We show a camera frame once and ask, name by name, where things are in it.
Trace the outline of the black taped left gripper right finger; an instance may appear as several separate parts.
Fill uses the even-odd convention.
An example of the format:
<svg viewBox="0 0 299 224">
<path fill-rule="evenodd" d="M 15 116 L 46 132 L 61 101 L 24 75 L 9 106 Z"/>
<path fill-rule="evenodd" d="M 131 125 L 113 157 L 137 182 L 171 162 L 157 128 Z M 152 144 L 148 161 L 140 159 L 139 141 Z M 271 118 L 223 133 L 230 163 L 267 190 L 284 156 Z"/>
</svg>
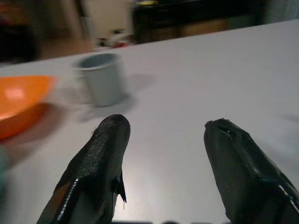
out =
<svg viewBox="0 0 299 224">
<path fill-rule="evenodd" d="M 299 224 L 299 191 L 248 132 L 211 120 L 204 145 L 231 224 Z"/>
</svg>

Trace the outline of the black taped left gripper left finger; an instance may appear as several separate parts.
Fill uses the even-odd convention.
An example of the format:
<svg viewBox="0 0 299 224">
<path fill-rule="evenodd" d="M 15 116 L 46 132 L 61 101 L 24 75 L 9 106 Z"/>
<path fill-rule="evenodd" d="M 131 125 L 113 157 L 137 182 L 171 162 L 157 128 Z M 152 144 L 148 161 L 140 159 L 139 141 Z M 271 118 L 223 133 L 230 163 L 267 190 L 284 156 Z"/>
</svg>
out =
<svg viewBox="0 0 299 224">
<path fill-rule="evenodd" d="M 111 224 L 117 197 L 127 201 L 122 162 L 129 138 L 125 116 L 103 119 L 69 162 L 36 224 L 70 224 L 80 196 L 95 211 L 86 224 Z"/>
</svg>

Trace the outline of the grey cup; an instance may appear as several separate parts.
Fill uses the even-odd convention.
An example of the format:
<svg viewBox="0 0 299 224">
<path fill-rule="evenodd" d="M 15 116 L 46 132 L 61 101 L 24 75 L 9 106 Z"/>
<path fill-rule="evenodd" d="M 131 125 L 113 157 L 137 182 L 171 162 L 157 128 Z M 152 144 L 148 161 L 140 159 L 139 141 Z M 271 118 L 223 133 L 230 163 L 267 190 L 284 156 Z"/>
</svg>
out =
<svg viewBox="0 0 299 224">
<path fill-rule="evenodd" d="M 128 97 L 120 55 L 103 53 L 87 56 L 75 62 L 73 67 L 76 74 L 73 87 L 79 103 L 108 107 Z"/>
</svg>

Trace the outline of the orange bowl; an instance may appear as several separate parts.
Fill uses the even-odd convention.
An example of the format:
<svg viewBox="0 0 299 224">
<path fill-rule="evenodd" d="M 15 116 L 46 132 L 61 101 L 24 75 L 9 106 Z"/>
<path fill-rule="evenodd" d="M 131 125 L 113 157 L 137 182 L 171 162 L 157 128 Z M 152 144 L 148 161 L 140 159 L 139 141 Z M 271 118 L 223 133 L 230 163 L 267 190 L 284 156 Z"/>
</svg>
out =
<svg viewBox="0 0 299 224">
<path fill-rule="evenodd" d="M 43 100 L 57 78 L 49 75 L 0 77 L 0 140 L 15 136 L 43 114 Z"/>
</svg>

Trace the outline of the white and red small object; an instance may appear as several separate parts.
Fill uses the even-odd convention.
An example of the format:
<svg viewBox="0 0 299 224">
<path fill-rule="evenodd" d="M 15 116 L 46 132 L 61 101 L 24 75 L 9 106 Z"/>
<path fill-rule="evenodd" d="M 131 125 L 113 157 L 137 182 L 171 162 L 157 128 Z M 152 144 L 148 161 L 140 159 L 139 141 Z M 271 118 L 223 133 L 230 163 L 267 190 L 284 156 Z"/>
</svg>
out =
<svg viewBox="0 0 299 224">
<path fill-rule="evenodd" d="M 130 44 L 130 34 L 125 29 L 115 29 L 109 37 L 98 38 L 96 44 L 99 47 L 125 47 Z"/>
</svg>

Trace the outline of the dark wooden cabinet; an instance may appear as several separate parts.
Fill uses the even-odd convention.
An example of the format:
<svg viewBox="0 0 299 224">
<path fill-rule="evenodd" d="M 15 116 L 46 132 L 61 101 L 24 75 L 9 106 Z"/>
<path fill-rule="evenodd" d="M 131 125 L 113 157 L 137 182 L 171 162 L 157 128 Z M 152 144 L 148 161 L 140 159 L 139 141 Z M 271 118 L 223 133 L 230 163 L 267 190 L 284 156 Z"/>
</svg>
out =
<svg viewBox="0 0 299 224">
<path fill-rule="evenodd" d="M 183 35 L 183 27 L 197 22 L 249 17 L 249 25 L 260 25 L 270 0 L 153 0 L 143 6 L 133 3 L 130 12 L 137 44 L 160 41 L 159 31 L 170 28 L 173 37 Z"/>
</svg>

